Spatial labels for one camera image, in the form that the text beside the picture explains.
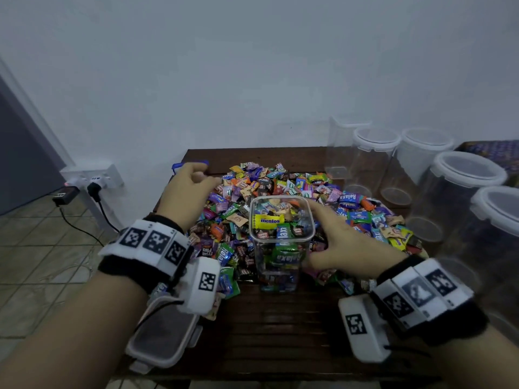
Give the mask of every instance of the wooden table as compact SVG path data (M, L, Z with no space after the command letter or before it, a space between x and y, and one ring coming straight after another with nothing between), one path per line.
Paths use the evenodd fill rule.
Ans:
M232 165L254 161L263 166L281 162L290 172L324 169L325 148L256 148L188 150L184 162L208 160L211 175ZM257 285L240 284L241 295L224 300L216 321L204 326L195 348L186 349L175 366L154 369L148 378L165 386L172 380L377 380L430 382L438 378L431 359L403 352L382 364L355 359L337 307L345 296L338 287L316 286L302 276L293 294L266 294ZM403 343L392 339L392 343ZM423 347L418 340L405 345ZM129 358L121 361L120 376Z

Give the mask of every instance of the door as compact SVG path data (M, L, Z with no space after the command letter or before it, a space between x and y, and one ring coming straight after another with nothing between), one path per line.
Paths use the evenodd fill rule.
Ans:
M63 185L56 164L43 149L43 135L29 132L21 107L0 82L0 214L6 213Z

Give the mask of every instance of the power adapter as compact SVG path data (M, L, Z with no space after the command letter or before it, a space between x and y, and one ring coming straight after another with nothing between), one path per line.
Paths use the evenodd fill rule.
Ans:
M79 188L70 186L62 187L55 196L52 197L52 201L56 206L68 205L72 200L79 195Z

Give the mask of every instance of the power outlet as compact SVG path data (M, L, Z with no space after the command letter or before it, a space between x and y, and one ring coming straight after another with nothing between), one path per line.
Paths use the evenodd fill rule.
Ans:
M87 186L92 177L103 177L106 188L121 187L124 182L114 164L96 163L90 165L67 166L60 171L65 180L79 180L81 184Z

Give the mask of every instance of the black cable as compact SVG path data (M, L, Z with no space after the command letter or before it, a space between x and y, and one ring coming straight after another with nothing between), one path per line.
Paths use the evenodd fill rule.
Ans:
M409 352L412 354L417 354L417 355L421 355L421 356L425 356L425 357L432 357L431 355L429 355L428 353L426 353L424 351L416 350L411 347L384 346L384 348L389 351L402 351L402 352Z
M83 232L83 233L86 233L86 234L89 235L89 236L92 236L94 239L96 239L96 240L98 241L99 244L101 244L101 245L104 247L104 244L101 243L101 241L100 241L97 237L95 237L93 234L88 233L87 231L84 231L83 229L79 229L79 228L73 226L70 222L68 222L67 219L66 219L66 217L65 217L65 215L63 214L63 209L62 209L61 207L59 207L59 206L58 206L58 208L60 209L61 216L63 217L63 219L65 220L65 222L66 222L67 224L69 224L69 225L70 225L72 228L74 228L74 229L77 229L77 230L79 230L79 231L81 231L81 232Z
M101 209L101 213L103 213L103 217L104 217L104 219L107 221L108 225L110 225L114 231L116 231L117 233L119 233L119 229L117 229L116 227L114 227L114 226L112 225L112 223L108 220L107 215L106 215L106 213L104 212L103 205L102 205L101 201L98 202L98 205L99 205L99 208Z
M143 320L141 320L139 322L139 324L135 327L135 330L133 331L134 333L137 332L137 330L139 330L139 328L147 321L149 320L152 316L154 316L157 312L159 312L160 310L162 310L164 307L167 307L167 306L171 306L172 304L184 304L184 301L183 300L174 300L172 302L167 302L167 303L164 303L164 304L161 304L159 307L157 307L156 309L154 309L151 313L149 313L148 315L146 315L146 317L144 317Z

